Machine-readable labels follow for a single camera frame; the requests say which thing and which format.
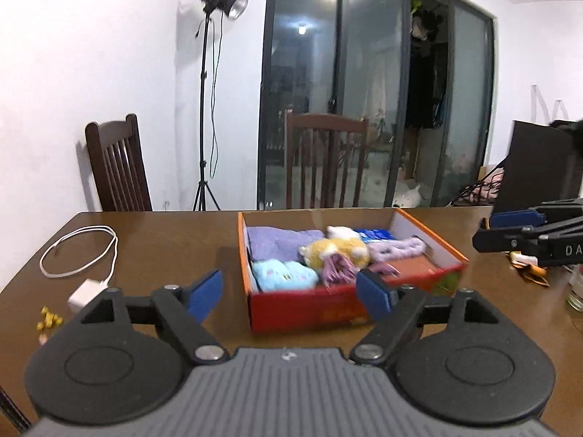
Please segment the purple satin scrunchie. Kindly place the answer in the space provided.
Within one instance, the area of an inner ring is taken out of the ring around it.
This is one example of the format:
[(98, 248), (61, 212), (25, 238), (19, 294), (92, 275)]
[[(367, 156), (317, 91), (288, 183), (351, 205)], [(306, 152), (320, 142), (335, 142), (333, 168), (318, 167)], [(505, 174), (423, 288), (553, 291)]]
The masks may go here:
[[(389, 263), (373, 263), (368, 269), (380, 275), (398, 276), (398, 272)], [(341, 253), (333, 253), (324, 259), (320, 279), (324, 287), (355, 284), (360, 269)]]

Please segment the brown scouring sponge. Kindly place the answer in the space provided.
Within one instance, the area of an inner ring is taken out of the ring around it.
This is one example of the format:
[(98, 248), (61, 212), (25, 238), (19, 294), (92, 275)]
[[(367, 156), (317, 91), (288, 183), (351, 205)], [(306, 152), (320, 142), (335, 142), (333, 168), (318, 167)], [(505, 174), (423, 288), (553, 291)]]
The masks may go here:
[(436, 266), (427, 256), (414, 256), (408, 259), (396, 259), (389, 264), (398, 272), (398, 276), (422, 276), (436, 274), (440, 267)]

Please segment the blue tissue pack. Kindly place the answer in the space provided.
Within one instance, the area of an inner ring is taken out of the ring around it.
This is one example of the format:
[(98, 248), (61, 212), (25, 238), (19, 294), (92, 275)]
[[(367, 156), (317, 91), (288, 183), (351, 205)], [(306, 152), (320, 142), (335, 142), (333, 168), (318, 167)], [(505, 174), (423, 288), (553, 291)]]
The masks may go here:
[(356, 229), (355, 232), (365, 244), (394, 240), (393, 235), (385, 229)]

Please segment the yellow plush toy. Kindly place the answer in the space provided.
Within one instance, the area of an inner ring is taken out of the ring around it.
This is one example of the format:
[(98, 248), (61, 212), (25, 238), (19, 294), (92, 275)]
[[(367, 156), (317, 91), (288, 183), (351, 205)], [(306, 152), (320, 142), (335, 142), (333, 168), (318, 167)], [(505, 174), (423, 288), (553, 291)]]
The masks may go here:
[(325, 238), (299, 247), (298, 253), (304, 264), (317, 272), (324, 269), (325, 259), (335, 253), (350, 259), (357, 268), (364, 268), (371, 262), (369, 249), (359, 233), (342, 226), (328, 226)]

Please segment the light blue plush toy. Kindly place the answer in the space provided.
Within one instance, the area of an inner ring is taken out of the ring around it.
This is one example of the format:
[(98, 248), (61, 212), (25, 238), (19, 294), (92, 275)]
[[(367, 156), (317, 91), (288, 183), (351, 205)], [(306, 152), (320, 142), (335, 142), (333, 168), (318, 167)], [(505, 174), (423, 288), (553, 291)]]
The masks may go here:
[(252, 272), (262, 292), (312, 289), (319, 280), (316, 271), (297, 261), (256, 261), (252, 263)]

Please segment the lavender knit pouch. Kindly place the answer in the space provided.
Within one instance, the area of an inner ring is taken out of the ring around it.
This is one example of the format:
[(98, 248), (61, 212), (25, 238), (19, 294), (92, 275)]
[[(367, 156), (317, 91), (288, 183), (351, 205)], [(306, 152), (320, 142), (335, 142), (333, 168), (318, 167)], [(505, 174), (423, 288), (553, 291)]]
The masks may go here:
[(300, 248), (324, 238), (320, 230), (286, 230), (268, 226), (247, 228), (251, 257), (254, 261), (276, 259), (298, 261)]

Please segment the orange white wrapper items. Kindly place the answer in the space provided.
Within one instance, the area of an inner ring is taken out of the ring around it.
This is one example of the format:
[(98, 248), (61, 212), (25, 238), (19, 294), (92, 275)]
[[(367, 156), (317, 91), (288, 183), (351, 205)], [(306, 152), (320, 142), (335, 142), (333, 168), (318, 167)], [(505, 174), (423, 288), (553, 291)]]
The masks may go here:
[(525, 256), (519, 252), (507, 253), (508, 259), (519, 276), (538, 286), (548, 288), (551, 286), (547, 280), (547, 270), (537, 264), (534, 256)]

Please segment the glass cup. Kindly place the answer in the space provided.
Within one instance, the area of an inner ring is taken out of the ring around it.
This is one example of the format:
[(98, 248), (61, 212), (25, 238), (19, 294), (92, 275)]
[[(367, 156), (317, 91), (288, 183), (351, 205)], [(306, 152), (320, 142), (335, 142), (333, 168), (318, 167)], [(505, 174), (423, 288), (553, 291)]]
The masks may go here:
[(570, 291), (566, 303), (578, 313), (583, 312), (583, 265), (577, 264), (569, 279)]

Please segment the black paper bag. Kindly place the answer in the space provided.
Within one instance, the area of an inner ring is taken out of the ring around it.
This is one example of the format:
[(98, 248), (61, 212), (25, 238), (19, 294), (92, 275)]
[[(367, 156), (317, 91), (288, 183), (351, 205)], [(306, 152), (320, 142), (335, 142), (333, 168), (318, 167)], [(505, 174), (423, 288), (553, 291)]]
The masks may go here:
[(571, 136), (551, 125), (515, 122), (502, 167), (495, 213), (579, 196), (582, 157), (573, 148)]

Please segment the red orange cardboard box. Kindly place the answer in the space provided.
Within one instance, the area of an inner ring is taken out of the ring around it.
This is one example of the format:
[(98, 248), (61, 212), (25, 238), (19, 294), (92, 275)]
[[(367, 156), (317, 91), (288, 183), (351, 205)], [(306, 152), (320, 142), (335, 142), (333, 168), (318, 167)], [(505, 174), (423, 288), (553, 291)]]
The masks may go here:
[(450, 296), (467, 258), (400, 208), (241, 212), (239, 259), (251, 330), (362, 324), (357, 274)]

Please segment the black cloth on bag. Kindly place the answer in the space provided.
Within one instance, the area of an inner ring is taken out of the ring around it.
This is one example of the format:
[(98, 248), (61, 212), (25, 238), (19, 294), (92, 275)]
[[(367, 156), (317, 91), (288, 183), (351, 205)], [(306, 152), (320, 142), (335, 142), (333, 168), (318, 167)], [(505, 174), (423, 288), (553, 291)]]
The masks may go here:
[(557, 119), (551, 123), (551, 127), (569, 134), (573, 148), (579, 157), (583, 157), (583, 119), (580, 119), (580, 121), (561, 121)]

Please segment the yellow dried petals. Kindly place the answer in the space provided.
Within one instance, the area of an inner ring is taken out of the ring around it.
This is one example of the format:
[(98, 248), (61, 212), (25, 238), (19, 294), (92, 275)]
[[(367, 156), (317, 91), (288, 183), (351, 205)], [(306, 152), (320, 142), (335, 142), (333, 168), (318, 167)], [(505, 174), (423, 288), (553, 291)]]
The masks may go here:
[(42, 307), (40, 310), (40, 315), (42, 319), (36, 323), (36, 330), (51, 330), (55, 327), (61, 327), (63, 325), (63, 317), (59, 314), (53, 313), (47, 306)]

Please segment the dark wooden chair centre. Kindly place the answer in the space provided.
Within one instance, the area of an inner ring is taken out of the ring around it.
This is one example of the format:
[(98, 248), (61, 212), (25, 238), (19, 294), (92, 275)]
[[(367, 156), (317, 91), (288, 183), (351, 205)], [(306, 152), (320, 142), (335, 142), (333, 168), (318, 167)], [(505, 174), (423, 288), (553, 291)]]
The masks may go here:
[[(286, 208), (357, 207), (367, 158), (369, 120), (287, 110), (283, 127)], [(297, 205), (293, 203), (296, 185), (300, 188)]]

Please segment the dark wooden chair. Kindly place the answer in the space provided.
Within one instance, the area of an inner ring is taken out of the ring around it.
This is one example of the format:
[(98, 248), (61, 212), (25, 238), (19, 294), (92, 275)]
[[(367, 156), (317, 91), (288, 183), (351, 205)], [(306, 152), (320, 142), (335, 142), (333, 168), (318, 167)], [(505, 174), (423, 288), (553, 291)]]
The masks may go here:
[[(369, 120), (287, 110), (283, 127), (286, 208), (357, 207), (367, 158)], [(296, 185), (300, 188), (297, 205), (293, 203)]]
[(92, 121), (85, 127), (86, 145), (104, 212), (151, 211), (137, 116), (123, 121)]

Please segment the dark wooden chair left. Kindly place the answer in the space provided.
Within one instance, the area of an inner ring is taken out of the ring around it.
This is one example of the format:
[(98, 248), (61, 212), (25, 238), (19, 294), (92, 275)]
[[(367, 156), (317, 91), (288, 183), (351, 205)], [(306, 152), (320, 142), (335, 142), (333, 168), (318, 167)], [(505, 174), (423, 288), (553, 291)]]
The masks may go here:
[(104, 212), (151, 211), (137, 116), (123, 121), (92, 121), (85, 127), (86, 145)]

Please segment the black sliding glass door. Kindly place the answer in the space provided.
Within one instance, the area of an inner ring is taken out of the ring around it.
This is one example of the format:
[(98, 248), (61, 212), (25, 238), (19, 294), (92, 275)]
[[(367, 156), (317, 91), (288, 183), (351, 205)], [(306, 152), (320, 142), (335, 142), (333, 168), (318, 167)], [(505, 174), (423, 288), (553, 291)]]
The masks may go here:
[(468, 201), (484, 160), (494, 22), (462, 0), (267, 0), (258, 206), (285, 206), (295, 114), (369, 120), (359, 205)]

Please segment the studio light on stand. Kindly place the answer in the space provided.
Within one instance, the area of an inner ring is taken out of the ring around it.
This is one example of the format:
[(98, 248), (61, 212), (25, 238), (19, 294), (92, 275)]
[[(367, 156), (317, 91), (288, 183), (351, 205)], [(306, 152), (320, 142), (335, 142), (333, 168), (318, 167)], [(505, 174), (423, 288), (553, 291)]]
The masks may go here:
[[(208, 183), (218, 170), (219, 145), (216, 132), (215, 111), (218, 95), (218, 70), (222, 55), (224, 38), (224, 20), (236, 21), (247, 9), (248, 0), (200, 0), (203, 3), (203, 22), (197, 28), (198, 36), (203, 33), (203, 48), (201, 49), (200, 93), (199, 93), (199, 181), (193, 205), (194, 211), (207, 211), (208, 199), (217, 211), (220, 210), (218, 200)], [(207, 80), (211, 75), (210, 122), (211, 122), (211, 154), (206, 156), (204, 147), (204, 126), (206, 125), (206, 95)]]

